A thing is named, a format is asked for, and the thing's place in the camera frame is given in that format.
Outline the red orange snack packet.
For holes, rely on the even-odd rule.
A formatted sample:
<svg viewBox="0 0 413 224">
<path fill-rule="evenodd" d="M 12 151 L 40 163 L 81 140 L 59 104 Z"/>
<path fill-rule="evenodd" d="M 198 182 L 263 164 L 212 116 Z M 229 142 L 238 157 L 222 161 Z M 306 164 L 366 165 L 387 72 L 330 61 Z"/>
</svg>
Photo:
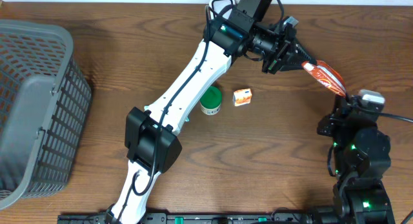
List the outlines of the red orange snack packet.
<svg viewBox="0 0 413 224">
<path fill-rule="evenodd" d="M 324 61 L 316 60 L 316 64 L 305 61 L 301 64 L 316 81 L 341 97 L 347 96 L 345 82 L 338 72 Z"/>
</svg>

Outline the small orange juice carton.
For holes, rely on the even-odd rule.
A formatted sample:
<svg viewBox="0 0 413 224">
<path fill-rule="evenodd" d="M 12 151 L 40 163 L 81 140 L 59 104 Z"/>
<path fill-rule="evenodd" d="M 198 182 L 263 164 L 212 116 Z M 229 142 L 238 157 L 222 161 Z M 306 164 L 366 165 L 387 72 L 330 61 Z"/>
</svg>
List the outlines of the small orange juice carton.
<svg viewBox="0 0 413 224">
<path fill-rule="evenodd" d="M 251 103 L 252 91 L 250 88 L 236 90 L 233 93 L 233 103 L 235 107 Z"/>
</svg>

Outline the green lid jar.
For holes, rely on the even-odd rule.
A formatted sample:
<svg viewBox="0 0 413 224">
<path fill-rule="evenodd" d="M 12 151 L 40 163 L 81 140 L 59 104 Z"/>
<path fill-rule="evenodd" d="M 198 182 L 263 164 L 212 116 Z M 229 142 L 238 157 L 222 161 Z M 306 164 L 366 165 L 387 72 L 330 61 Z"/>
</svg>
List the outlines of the green lid jar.
<svg viewBox="0 0 413 224">
<path fill-rule="evenodd" d="M 222 104 L 222 93 L 217 87 L 209 87 L 200 99 L 201 111 L 208 115 L 216 115 Z"/>
</svg>

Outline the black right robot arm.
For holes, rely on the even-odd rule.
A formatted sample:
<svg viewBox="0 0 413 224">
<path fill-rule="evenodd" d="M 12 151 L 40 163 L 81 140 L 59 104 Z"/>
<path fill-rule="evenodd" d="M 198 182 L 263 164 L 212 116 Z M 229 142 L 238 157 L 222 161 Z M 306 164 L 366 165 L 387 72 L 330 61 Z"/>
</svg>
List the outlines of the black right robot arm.
<svg viewBox="0 0 413 224">
<path fill-rule="evenodd" d="M 361 96 L 336 95 L 330 114 L 317 134 L 331 137 L 327 169 L 337 179 L 330 211 L 316 210 L 320 223 L 394 223 L 394 214 L 382 183 L 391 166 L 390 138 L 379 131 L 374 110 L 382 105 Z"/>
</svg>

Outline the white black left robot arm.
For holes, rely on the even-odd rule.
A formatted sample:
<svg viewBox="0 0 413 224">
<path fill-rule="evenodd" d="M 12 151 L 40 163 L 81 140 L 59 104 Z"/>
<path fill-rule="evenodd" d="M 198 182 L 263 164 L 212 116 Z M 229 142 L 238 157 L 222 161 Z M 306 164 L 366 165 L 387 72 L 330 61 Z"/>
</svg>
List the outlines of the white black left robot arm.
<svg viewBox="0 0 413 224">
<path fill-rule="evenodd" d="M 275 0 L 239 0 L 220 11 L 205 8 L 206 26 L 198 48 L 167 91 L 145 110 L 126 117 L 128 174 L 118 201 L 106 213 L 107 223 L 138 223 L 157 177 L 181 153 L 178 136 L 189 113 L 207 89 L 239 57 L 254 54 L 264 73 L 299 70 L 314 58 L 296 38 L 296 20 L 281 16 L 269 26 L 262 20 Z"/>
</svg>

